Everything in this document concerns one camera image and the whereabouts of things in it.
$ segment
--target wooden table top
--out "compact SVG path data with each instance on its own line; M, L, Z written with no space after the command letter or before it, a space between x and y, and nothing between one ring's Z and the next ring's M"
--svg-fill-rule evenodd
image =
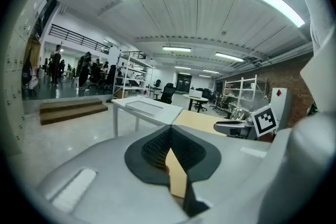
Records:
M199 131L213 133L221 136L225 134L214 130L214 124L218 121L228 121L227 119L209 116L201 113L183 110L173 124L190 127ZM166 157L166 165L169 167L170 192L172 195L184 198L187 175L170 149Z

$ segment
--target ceiling pipe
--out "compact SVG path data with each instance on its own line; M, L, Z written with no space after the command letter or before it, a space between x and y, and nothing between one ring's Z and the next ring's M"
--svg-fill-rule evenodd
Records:
M235 76L235 75L238 75L238 74L242 74L242 73L250 72L250 71L253 71L253 70L257 70L257 69L260 69L260 68L263 68L263 67L266 67L266 66L271 66L271 65L274 65L276 63L284 62L286 60L289 60L289 59L292 59L294 57L307 54L307 53L312 52L312 51L313 51L313 45L312 45L312 42L310 41L310 42L308 42L304 45L301 45L301 46L299 46L295 49L292 49L292 50L290 50L288 52L285 52L281 55L275 56L273 58L270 58L269 60L261 62L260 67L255 67L254 66L254 67L251 67L250 69L246 69L246 70L241 71L241 72L238 71L238 72L230 73L230 74L228 74L226 76L223 76L223 77L220 77L216 80L229 78L229 77L232 77L232 76Z

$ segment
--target wooden platform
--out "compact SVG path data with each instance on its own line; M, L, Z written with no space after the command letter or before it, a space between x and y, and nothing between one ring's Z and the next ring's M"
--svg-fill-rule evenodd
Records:
M40 107L40 122L46 125L107 110L108 107L99 99L46 103Z
M40 106L40 114L46 112L61 111L67 109L83 108L91 105L102 104L100 99L87 99L87 100L76 100L68 102L54 102L54 103L44 103Z

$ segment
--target white table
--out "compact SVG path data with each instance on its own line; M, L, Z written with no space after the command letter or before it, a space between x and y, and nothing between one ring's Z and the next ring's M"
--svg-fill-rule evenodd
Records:
M191 107L193 106L193 100L195 100L198 103L209 101L209 99L206 99L204 97L198 98L198 97L190 96L189 94L184 94L183 96L190 99L189 108L188 108L189 111L191 110ZM197 110L198 113L199 113L200 108L201 108L201 104L199 104L199 106L198 106L198 110Z
M149 98L145 97L130 97L130 98L124 98L124 99L117 99L117 100L111 100L113 103L113 131L114 131L114 137L118 137L118 109L123 109L126 112L136 116L135 121L135 130L139 130L139 120L143 119L147 122L150 122L152 124L155 124L157 126L160 125L166 125L166 124L173 124L175 119L178 117L178 115L181 113L183 108L180 108L179 106L171 105L171 104L165 104L162 102L154 101ZM137 111L131 110L127 108L125 105L127 103L135 102L135 101L142 101L146 102L148 104L153 105L159 105L163 107L163 111L160 112L156 117L151 117L142 113L139 113Z

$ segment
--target railing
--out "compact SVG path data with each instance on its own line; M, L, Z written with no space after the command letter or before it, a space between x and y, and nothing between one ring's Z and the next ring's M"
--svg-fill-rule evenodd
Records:
M94 41L91 38L82 36L78 33L75 33L73 31L70 31L68 29L65 29L63 27L60 27L58 25L51 25L51 29L49 32L49 35L58 37L64 40L68 40L74 43L77 43L79 45L83 45L85 47L88 47L90 49L94 49L97 51L102 52L103 54L109 54L110 47L106 46L102 43L99 43L97 41Z
M123 56L131 55L131 57L135 59L146 59L146 54L144 54L142 51L122 51L121 54Z

